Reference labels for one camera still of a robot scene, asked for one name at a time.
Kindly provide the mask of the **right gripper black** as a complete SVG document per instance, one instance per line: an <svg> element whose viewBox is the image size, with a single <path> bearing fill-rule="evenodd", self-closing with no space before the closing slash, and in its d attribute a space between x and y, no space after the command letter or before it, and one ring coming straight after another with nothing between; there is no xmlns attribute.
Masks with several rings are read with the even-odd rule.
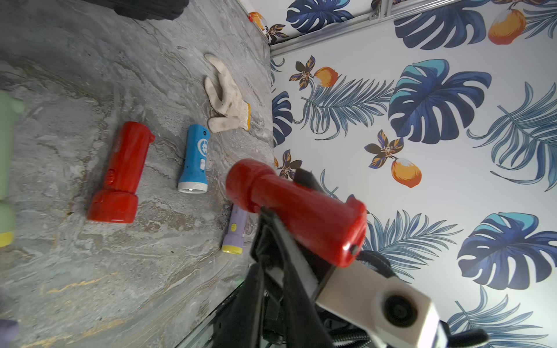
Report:
<svg viewBox="0 0 557 348"><path fill-rule="evenodd" d="M313 191L323 191L310 171L299 168L293 181ZM333 347L316 300L334 267L300 246L277 213L262 208L251 251L262 265L265 289L278 308L287 347Z"/></svg>

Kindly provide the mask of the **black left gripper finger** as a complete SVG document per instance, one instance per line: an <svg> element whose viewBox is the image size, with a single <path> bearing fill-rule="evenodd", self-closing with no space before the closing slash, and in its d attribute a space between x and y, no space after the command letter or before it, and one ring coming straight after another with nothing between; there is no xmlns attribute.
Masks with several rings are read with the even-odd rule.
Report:
<svg viewBox="0 0 557 348"><path fill-rule="evenodd" d="M259 263L250 266L223 326L213 336L213 347L259 347L265 290Z"/></svg>

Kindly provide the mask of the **red flashlight front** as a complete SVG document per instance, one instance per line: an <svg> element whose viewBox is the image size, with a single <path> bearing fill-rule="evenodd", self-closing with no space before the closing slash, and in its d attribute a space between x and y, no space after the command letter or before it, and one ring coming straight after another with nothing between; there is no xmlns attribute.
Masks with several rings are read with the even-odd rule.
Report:
<svg viewBox="0 0 557 348"><path fill-rule="evenodd" d="M366 236L366 206L351 197L345 203L288 181L265 163L242 159L226 177L229 199L250 213L275 212L293 238L326 262L352 264Z"/></svg>

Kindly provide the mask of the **red flashlight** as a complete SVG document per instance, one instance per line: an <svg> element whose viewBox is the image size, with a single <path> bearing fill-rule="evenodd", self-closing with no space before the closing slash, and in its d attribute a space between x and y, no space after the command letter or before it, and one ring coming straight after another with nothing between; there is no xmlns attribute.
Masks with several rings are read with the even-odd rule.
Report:
<svg viewBox="0 0 557 348"><path fill-rule="evenodd" d="M226 177L229 199L250 213L275 212L293 238L326 262L352 264L366 236L366 206L351 197L345 203L288 181L265 163L242 159Z"/></svg>
<svg viewBox="0 0 557 348"><path fill-rule="evenodd" d="M94 194L87 219L133 223L139 206L136 190L155 136L145 125L126 122L114 143L102 189Z"/></svg>

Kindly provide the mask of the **blue flashlight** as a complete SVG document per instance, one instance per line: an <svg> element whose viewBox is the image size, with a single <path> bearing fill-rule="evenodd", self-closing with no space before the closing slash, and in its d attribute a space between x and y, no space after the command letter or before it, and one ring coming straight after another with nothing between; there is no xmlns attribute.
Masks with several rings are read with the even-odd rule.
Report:
<svg viewBox="0 0 557 348"><path fill-rule="evenodd" d="M201 125L191 125L187 132L184 170L177 189L186 194L204 194L208 183L206 176L208 141L210 132Z"/></svg>

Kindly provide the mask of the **green flashlight back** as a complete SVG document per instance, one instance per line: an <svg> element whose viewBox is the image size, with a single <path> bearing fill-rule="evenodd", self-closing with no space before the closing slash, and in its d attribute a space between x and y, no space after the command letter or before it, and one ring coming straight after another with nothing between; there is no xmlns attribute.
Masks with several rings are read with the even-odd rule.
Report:
<svg viewBox="0 0 557 348"><path fill-rule="evenodd" d="M15 123L24 110L22 100L1 91L1 248L10 245L15 237L16 213L7 197L10 190Z"/></svg>

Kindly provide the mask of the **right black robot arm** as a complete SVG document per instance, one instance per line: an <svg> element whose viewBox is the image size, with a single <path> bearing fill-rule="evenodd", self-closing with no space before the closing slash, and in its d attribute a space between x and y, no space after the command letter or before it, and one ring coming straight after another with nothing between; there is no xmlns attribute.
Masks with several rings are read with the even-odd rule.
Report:
<svg viewBox="0 0 557 348"><path fill-rule="evenodd" d="M376 347L481 347L481 329L451 334L429 297L400 280L387 262L371 269L357 259L366 237L366 206L324 194L310 172L294 181L252 159L226 179L229 199L259 215L254 264L216 339L219 347L253 347L263 336L263 293L283 310L288 347L332 347L319 309L358 328Z"/></svg>

